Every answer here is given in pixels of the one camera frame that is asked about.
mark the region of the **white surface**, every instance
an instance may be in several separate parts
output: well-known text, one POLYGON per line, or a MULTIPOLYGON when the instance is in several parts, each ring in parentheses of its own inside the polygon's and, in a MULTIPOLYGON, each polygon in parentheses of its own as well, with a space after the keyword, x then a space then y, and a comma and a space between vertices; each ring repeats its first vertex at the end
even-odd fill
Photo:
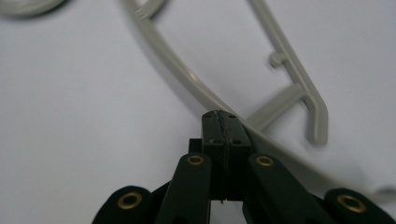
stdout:
MULTIPOLYGON (((267 133, 338 179, 386 189, 381 205, 396 217, 396 3, 268 4, 329 108, 330 137, 307 143, 304 105, 267 133)), ((290 83, 268 65, 272 46, 245 1, 171 1, 156 23, 244 116, 290 83)), ((0 223, 90 223, 116 189, 158 188, 200 136, 203 113, 117 1, 1 18, 0 223)), ((237 206, 214 206, 212 223, 240 223, 237 206)))

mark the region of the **brass insert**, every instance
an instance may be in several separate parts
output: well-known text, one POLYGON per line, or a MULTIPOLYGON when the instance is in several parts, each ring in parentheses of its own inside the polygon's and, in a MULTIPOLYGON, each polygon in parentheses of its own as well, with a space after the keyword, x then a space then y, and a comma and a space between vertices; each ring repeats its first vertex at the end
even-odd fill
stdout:
POLYGON ((200 165, 204 163, 204 158, 201 156, 190 156, 187 158, 187 162, 191 165, 200 165))
POLYGON ((337 197, 337 202, 343 205, 346 209, 356 212, 363 213, 367 210, 366 205, 361 200, 347 194, 341 194, 337 197))
POLYGON ((119 208, 131 209, 137 207, 142 202, 142 195, 136 191, 126 193, 119 198, 119 208))
POLYGON ((274 165, 274 161, 266 156, 260 156, 256 159, 256 162, 263 166, 272 166, 274 165))

